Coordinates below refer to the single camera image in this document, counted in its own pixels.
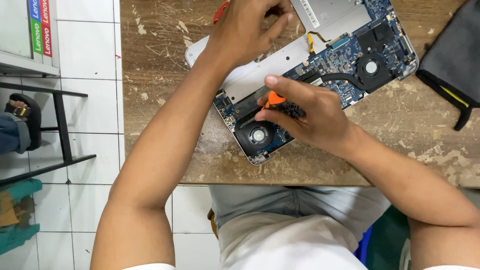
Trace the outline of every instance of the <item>red tool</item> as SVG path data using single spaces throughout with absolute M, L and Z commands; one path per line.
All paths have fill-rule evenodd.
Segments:
M 284 103 L 287 101 L 286 98 L 282 97 L 281 95 L 278 95 L 274 91 L 270 92 L 268 94 L 268 101 L 263 106 L 261 110 L 267 109 L 267 110 L 280 110 L 283 109 L 282 106 Z
M 230 2 L 230 0 L 225 1 L 225 3 L 223 3 L 223 5 L 220 6 L 220 8 L 216 11 L 215 16 L 213 17 L 213 24 L 216 24 L 216 22 L 220 19 L 220 16 L 222 15 L 223 10 L 228 5 L 228 2 Z

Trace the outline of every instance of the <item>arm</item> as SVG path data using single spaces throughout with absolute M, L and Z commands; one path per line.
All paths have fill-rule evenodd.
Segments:
M 280 16 L 263 32 L 261 22 L 270 8 Z M 187 169 L 222 82 L 233 68 L 271 47 L 291 19 L 290 11 L 288 0 L 230 1 L 205 50 L 142 132 L 115 180 L 90 269 L 175 265 L 165 202 Z
M 277 123 L 293 137 L 344 158 L 378 187 L 409 217 L 414 269 L 480 267 L 480 213 L 455 187 L 350 122 L 335 92 L 274 75 L 265 84 L 302 106 L 307 116 L 263 110 L 255 119 Z M 258 103 L 266 101 L 267 95 Z

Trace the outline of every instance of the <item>worn table surface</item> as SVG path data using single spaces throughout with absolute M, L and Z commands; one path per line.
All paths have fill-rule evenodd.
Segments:
M 126 152 L 188 71 L 187 46 L 208 35 L 223 0 L 123 0 L 120 7 Z M 463 0 L 392 0 L 416 52 L 434 41 Z M 304 33 L 296 19 L 276 48 Z M 415 76 L 346 110 L 365 130 L 449 182 L 480 186 L 480 110 L 461 132 L 459 112 Z M 183 184 L 369 185 L 341 159 L 299 142 L 251 165 L 212 108 Z

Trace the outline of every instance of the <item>sandal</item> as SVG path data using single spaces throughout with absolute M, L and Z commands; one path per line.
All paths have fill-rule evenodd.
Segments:
M 10 99 L 14 101 L 21 101 L 29 107 L 26 109 L 21 107 L 15 107 L 12 106 L 10 103 L 7 103 L 7 106 L 5 107 L 5 112 L 10 112 L 15 116 L 27 118 L 25 123 L 28 127 L 28 133 L 30 134 L 31 143 L 26 150 L 33 151 L 39 148 L 42 141 L 42 133 L 40 131 L 40 126 L 42 124 L 42 112 L 40 106 L 35 100 L 24 94 L 11 94 Z

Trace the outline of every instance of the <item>black bag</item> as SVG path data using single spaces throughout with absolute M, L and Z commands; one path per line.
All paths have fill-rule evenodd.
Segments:
M 454 129 L 480 108 L 480 0 L 467 1 L 420 62 L 417 77 L 460 109 Z

